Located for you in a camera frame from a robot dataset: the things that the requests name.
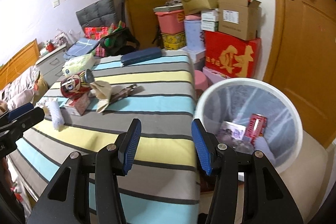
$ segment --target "striped bed sheet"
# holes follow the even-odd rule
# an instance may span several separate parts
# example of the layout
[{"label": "striped bed sheet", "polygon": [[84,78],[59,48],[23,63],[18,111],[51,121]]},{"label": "striped bed sheet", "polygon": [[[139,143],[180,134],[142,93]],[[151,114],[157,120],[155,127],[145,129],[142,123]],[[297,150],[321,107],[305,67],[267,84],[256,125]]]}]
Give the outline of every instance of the striped bed sheet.
[{"label": "striped bed sheet", "polygon": [[[155,60],[121,67],[120,57],[100,59],[92,68],[96,80],[141,91],[96,113],[92,100],[86,113],[69,115],[56,82],[44,97],[57,97],[65,120],[60,132],[51,117],[27,130],[17,141],[11,161],[34,198],[42,194],[63,161],[73,151],[83,155],[114,143],[133,118],[142,123],[134,165],[118,177],[120,196],[131,224],[196,223],[200,194],[196,153],[191,137],[195,109],[192,61],[183,51],[166,51]],[[91,223],[96,223],[95,175],[90,174]]]}]

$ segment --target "white nightstand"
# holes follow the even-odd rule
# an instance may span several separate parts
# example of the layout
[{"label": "white nightstand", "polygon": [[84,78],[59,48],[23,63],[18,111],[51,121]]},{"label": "white nightstand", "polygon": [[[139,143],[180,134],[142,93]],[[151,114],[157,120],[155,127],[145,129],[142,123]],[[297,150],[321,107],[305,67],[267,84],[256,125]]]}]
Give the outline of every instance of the white nightstand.
[{"label": "white nightstand", "polygon": [[66,62],[63,54],[66,51],[66,44],[63,44],[36,61],[36,66],[49,86],[52,86],[63,75],[62,68]]}]

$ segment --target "gray chair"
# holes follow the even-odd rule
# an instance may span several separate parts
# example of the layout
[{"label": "gray chair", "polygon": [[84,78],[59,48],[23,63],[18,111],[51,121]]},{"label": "gray chair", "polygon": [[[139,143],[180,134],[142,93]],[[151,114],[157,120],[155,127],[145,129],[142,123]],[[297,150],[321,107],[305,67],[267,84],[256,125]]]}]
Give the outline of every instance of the gray chair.
[{"label": "gray chair", "polygon": [[82,29],[125,22],[125,0],[99,0],[76,12],[76,16]]}]

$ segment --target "wooden door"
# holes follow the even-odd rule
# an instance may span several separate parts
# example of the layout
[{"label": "wooden door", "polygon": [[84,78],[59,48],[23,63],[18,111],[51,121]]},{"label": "wooden door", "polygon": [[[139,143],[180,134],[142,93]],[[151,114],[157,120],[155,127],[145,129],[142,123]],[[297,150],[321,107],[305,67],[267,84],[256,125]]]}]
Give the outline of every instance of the wooden door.
[{"label": "wooden door", "polygon": [[270,84],[297,108],[324,147],[336,138],[336,2],[285,0],[283,34]]}]

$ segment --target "plaid cloth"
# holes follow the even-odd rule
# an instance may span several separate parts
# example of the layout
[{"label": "plaid cloth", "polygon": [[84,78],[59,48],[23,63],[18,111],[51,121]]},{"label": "plaid cloth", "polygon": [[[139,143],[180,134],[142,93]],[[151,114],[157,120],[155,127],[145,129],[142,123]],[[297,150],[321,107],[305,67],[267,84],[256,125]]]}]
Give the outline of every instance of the plaid cloth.
[{"label": "plaid cloth", "polygon": [[98,45],[94,50],[94,56],[101,58],[107,57],[106,50],[101,45]]},{"label": "plaid cloth", "polygon": [[85,37],[88,39],[99,40],[109,34],[109,28],[110,27],[86,27],[84,28]]},{"label": "plaid cloth", "polygon": [[[113,31],[123,29],[125,27],[126,24],[120,21],[119,24],[112,23],[110,27],[85,27],[84,33],[85,37],[88,39],[100,40],[102,37],[111,34]],[[101,58],[107,57],[107,52],[101,45],[98,45],[94,50],[94,56]]]}]

